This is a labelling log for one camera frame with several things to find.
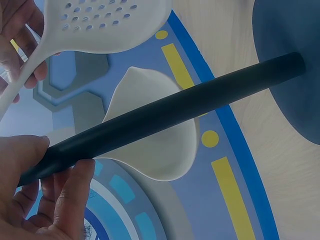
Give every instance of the yellow stripe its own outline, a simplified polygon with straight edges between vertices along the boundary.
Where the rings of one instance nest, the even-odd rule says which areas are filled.
[[[16,42],[15,42],[13,39],[12,39],[10,42],[11,42],[12,46],[14,47],[14,49],[18,52],[19,47],[18,47],[18,45],[16,44]]]
[[[182,60],[178,50],[173,43],[163,46],[163,54],[168,62],[171,71],[174,75],[176,82],[182,87],[182,89],[188,89],[195,85],[192,80],[184,61]]]
[[[238,240],[255,240],[255,234],[227,157],[211,163]]]

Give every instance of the white plastic utensil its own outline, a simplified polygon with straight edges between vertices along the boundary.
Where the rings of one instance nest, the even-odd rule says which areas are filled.
[[[46,58],[63,51],[111,54],[148,40],[168,19],[172,0],[45,0],[42,39],[0,97],[0,120]]]
[[[158,71],[130,67],[112,96],[103,122],[179,91],[175,82]],[[51,133],[48,137],[52,144],[57,144],[72,136],[62,138],[59,133]],[[107,152],[96,159],[113,159],[150,179],[173,181],[185,175],[191,168],[199,139],[196,120],[191,119]]]

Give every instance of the black handle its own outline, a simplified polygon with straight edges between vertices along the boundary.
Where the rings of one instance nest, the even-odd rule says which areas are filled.
[[[293,52],[180,91],[104,122],[49,147],[44,158],[24,173],[18,186],[43,179],[306,72]]]

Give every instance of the hand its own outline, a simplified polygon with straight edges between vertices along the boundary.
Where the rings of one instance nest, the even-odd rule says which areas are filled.
[[[29,57],[37,47],[37,41],[26,24],[40,37],[44,32],[44,16],[34,0],[0,0],[0,64],[10,72],[16,80],[23,60],[11,45],[13,39]],[[41,63],[25,83],[26,88],[34,88],[38,81],[44,80],[48,72],[46,62]],[[7,83],[0,77],[0,94],[4,92]]]
[[[39,181],[15,194],[20,176],[35,166],[49,146],[46,137],[0,137],[0,239],[83,240],[84,214],[95,161],[41,180],[43,197],[37,215],[25,217],[35,203]]]

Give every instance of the wooden surface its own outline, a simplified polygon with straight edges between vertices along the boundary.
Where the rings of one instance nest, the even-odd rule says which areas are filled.
[[[254,0],[173,0],[216,77],[256,64]],[[280,239],[320,237],[320,146],[288,123],[269,90],[231,105],[254,157]]]

